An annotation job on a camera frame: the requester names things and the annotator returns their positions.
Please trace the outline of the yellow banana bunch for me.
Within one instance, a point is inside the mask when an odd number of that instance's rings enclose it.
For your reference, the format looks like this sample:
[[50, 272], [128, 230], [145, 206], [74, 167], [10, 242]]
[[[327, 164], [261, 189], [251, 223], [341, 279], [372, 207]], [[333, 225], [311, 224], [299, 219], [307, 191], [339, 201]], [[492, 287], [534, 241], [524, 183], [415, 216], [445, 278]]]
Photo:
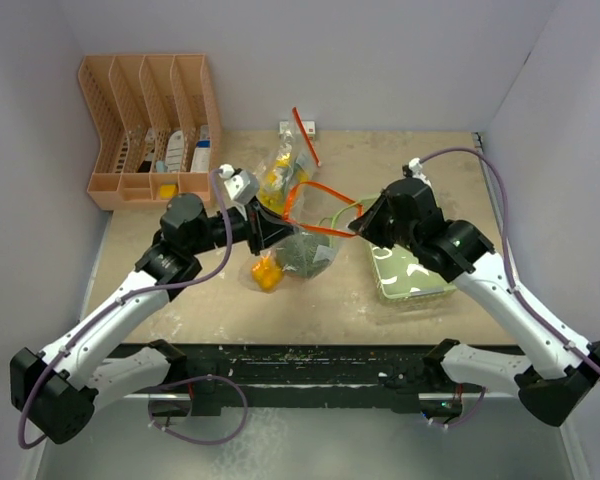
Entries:
[[260, 180], [258, 200], [267, 209], [282, 214], [289, 192], [301, 182], [308, 181], [315, 164], [306, 155], [294, 159], [290, 154], [279, 155]]

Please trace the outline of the netted green melon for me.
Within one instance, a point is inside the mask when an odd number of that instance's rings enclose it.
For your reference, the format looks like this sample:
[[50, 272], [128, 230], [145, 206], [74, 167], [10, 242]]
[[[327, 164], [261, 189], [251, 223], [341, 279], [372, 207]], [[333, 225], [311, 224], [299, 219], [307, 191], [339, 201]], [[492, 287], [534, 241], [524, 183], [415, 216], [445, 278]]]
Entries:
[[311, 279], [320, 275], [334, 261], [337, 251], [327, 235], [302, 231], [274, 248], [276, 263], [289, 275]]

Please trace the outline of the yellow bell pepper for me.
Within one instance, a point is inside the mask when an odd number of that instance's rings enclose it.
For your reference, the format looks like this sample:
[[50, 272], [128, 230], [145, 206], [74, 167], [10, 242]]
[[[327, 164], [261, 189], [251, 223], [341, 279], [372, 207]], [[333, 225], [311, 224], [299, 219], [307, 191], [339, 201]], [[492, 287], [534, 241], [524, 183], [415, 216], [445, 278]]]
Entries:
[[268, 293], [284, 279], [284, 271], [272, 256], [266, 256], [251, 268], [251, 278], [261, 291]]

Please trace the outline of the clear zip bag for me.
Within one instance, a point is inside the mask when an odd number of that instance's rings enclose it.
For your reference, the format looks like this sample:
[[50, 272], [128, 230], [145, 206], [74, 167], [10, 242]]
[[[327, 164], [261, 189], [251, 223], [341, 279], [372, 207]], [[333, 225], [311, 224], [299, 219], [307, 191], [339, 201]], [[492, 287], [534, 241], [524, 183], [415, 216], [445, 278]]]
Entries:
[[247, 260], [240, 280], [251, 290], [273, 293], [318, 277], [334, 263], [342, 243], [355, 236], [348, 224], [364, 210], [362, 201], [323, 183], [300, 183], [291, 189], [282, 210], [291, 235]]
[[315, 123], [304, 121], [296, 107], [287, 122], [279, 124], [279, 144], [257, 169], [257, 198], [267, 209], [282, 214], [291, 190], [312, 179], [321, 162], [316, 153]]

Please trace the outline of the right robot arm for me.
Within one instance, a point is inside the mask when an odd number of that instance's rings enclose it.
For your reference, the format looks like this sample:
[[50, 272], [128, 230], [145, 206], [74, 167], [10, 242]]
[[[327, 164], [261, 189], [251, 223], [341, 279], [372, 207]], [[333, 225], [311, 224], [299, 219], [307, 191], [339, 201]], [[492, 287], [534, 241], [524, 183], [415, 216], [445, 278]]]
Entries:
[[473, 384], [515, 396], [536, 419], [559, 427], [600, 381], [600, 341], [571, 329], [516, 284], [493, 243], [472, 223], [445, 219], [422, 180], [391, 183], [348, 228], [376, 247], [409, 250], [480, 305], [521, 350], [502, 354], [445, 340], [424, 360], [432, 389]]

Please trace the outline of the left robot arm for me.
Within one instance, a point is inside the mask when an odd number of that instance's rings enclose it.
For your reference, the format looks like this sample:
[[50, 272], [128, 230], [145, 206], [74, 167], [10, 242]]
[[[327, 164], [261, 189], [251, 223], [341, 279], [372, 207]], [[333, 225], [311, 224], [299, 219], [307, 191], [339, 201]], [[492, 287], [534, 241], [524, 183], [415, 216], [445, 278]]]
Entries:
[[297, 232], [281, 216], [251, 199], [243, 209], [222, 207], [207, 214], [195, 194], [179, 194], [167, 205], [152, 244], [122, 284], [82, 323], [39, 352], [21, 349], [9, 364], [10, 394], [20, 411], [18, 444], [33, 423], [43, 439], [62, 444], [74, 438], [95, 413], [126, 395], [158, 386], [164, 392], [182, 387], [186, 358], [167, 342], [155, 341], [112, 362], [107, 357], [148, 317], [183, 290], [220, 273], [203, 273], [198, 255], [217, 248], [229, 257], [235, 242], [252, 254]]

